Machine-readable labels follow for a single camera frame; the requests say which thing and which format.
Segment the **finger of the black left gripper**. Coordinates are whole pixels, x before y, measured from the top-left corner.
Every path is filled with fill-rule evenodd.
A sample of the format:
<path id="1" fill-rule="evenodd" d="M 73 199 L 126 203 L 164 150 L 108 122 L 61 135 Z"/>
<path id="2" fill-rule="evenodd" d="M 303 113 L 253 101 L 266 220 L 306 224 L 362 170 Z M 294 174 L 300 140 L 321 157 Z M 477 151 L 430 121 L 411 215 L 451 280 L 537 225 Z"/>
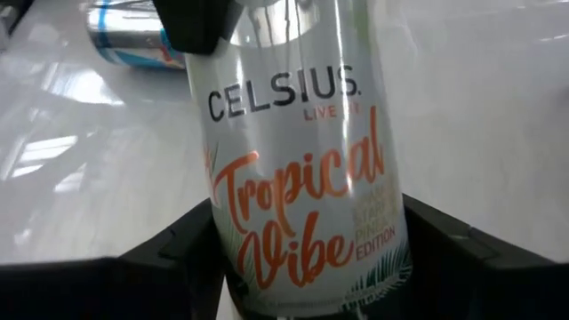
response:
<path id="1" fill-rule="evenodd" d="M 172 48 L 189 54 L 213 54 L 228 41 L 244 7 L 236 0 L 152 0 Z"/>

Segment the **white and orange Celsius can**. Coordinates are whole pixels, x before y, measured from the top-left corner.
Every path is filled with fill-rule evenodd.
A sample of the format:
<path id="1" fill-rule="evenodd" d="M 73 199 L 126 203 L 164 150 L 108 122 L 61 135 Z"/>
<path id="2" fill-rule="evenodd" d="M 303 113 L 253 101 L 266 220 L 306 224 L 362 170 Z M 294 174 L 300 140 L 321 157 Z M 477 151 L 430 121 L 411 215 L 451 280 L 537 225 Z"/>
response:
<path id="1" fill-rule="evenodd" d="M 243 320 L 402 320 L 413 270 L 373 0 L 234 0 L 189 54 Z"/>

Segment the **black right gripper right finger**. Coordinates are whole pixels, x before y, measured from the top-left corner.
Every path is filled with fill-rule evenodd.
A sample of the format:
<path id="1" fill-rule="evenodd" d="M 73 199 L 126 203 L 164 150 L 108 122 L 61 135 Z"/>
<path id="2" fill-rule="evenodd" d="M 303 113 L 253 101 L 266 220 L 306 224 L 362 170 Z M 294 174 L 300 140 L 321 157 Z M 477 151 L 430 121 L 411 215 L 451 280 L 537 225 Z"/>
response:
<path id="1" fill-rule="evenodd" d="M 403 197 L 410 279 L 369 320 L 569 320 L 569 262 L 555 262 Z"/>

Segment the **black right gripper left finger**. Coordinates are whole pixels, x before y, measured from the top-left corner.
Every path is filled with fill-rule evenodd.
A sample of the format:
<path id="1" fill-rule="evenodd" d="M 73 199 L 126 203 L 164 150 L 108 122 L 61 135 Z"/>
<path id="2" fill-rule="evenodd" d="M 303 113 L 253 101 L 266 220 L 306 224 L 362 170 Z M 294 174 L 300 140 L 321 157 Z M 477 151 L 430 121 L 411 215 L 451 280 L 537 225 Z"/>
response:
<path id="1" fill-rule="evenodd" d="M 215 320 L 222 283 L 205 199 L 118 257 L 0 265 L 0 318 Z"/>

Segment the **blue Red Bull can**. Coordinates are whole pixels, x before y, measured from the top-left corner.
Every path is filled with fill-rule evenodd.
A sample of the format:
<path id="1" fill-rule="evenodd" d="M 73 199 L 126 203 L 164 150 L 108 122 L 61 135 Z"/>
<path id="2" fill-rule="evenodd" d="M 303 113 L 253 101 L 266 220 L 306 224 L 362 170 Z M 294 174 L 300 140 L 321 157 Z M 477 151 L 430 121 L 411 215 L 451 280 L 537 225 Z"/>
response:
<path id="1" fill-rule="evenodd" d="M 152 0 L 90 0 L 84 16 L 87 33 L 104 60 L 185 68 L 183 54 L 172 48 Z"/>

